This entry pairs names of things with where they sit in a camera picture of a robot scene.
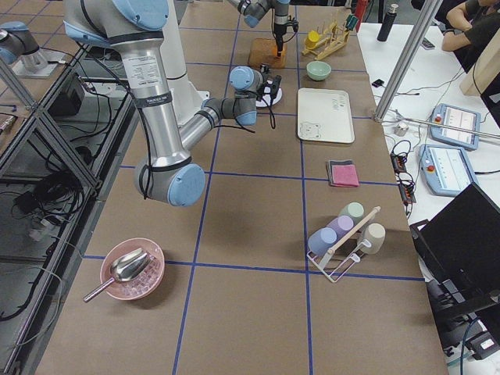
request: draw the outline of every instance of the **pink bowl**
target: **pink bowl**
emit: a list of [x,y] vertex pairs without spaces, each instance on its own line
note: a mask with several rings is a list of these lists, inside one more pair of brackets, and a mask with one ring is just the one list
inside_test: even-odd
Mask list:
[[122,301],[131,301],[133,299],[143,298],[158,287],[165,272],[165,256],[162,249],[153,241],[147,238],[131,238],[118,244],[109,252],[101,265],[101,282],[111,277],[109,267],[120,256],[132,252],[136,248],[143,248],[149,255],[155,259],[150,262],[139,276],[131,281],[124,283],[113,283],[107,289],[106,293],[113,298]]

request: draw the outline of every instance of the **wooden block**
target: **wooden block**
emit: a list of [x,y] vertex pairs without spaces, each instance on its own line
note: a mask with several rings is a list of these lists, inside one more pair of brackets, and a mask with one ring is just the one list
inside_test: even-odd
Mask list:
[[500,30],[491,39],[484,51],[470,68],[468,74],[460,84],[464,95],[479,95],[484,92],[494,78],[500,73]]
[[287,45],[283,46],[281,57],[277,57],[277,47],[274,39],[256,38],[252,42],[248,66],[259,69],[261,64],[266,64],[270,69],[283,69],[287,55]]

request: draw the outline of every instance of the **cup rack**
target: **cup rack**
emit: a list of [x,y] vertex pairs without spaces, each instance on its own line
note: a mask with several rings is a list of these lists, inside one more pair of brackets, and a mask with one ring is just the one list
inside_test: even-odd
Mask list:
[[332,283],[336,283],[339,281],[351,267],[353,267],[356,263],[361,262],[361,258],[366,254],[363,249],[371,248],[372,243],[363,238],[356,247],[347,255],[341,262],[335,266],[333,269],[328,267],[330,261],[332,261],[335,252],[351,237],[353,237],[359,230],[363,229],[370,225],[370,222],[373,222],[375,216],[379,213],[380,207],[374,207],[368,215],[364,216],[346,235],[340,238],[337,242],[334,243],[333,246],[328,248],[327,252],[323,256],[316,255],[310,250],[307,252],[307,258],[309,261],[316,266],[321,273],[327,277],[329,281]]

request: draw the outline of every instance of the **power strip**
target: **power strip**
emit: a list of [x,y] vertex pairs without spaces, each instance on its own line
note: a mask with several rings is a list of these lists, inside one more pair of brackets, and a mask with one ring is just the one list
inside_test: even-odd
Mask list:
[[394,173],[405,173],[406,166],[403,158],[401,156],[396,155],[395,153],[391,153],[391,163],[392,168],[394,169]]
[[416,203],[413,190],[408,189],[408,187],[402,181],[399,181],[398,189],[399,194],[401,195],[401,200],[403,201],[403,205],[411,205],[413,203]]

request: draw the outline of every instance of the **small sticker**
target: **small sticker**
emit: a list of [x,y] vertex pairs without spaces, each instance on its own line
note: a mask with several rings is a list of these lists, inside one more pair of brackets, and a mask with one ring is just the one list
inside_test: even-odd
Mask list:
[[138,56],[123,60],[130,88],[150,88],[162,83],[155,56]]
[[488,338],[485,342],[481,342],[481,347],[483,350],[486,350],[488,348],[490,348],[491,346],[493,346],[495,343],[493,342],[493,340],[491,340],[490,338]]

